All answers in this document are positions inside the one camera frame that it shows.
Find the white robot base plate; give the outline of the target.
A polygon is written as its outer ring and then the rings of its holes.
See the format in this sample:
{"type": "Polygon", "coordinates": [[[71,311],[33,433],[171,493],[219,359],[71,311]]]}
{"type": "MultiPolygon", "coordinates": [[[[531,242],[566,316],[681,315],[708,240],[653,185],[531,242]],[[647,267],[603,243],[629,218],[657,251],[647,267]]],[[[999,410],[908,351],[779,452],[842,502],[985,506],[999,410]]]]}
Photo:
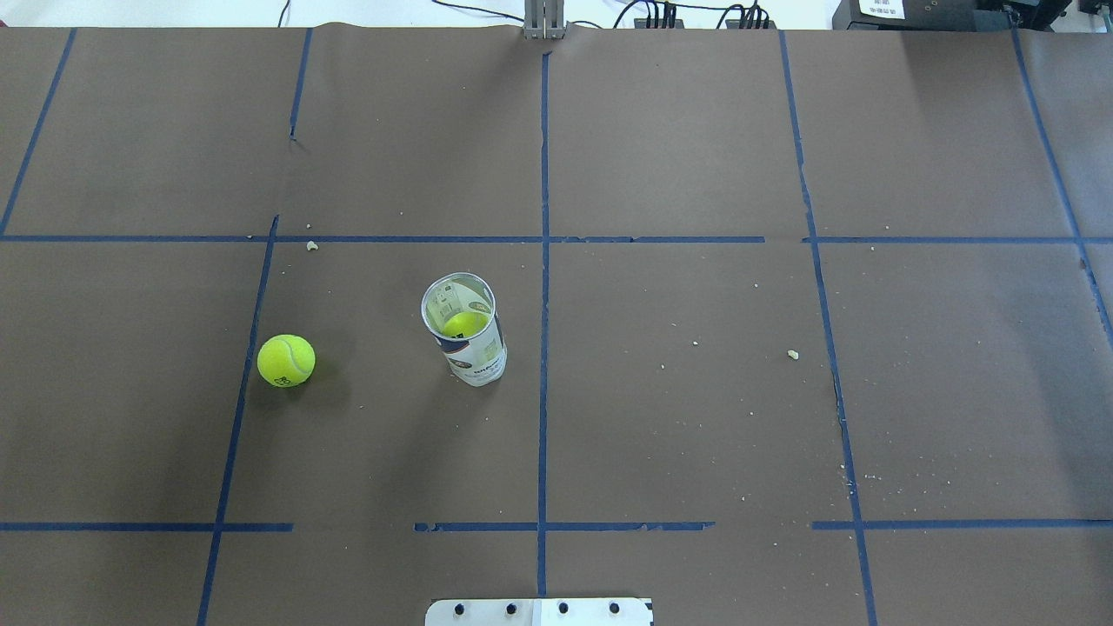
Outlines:
{"type": "Polygon", "coordinates": [[[425,625],[653,625],[650,599],[636,597],[442,599],[425,625]]]}

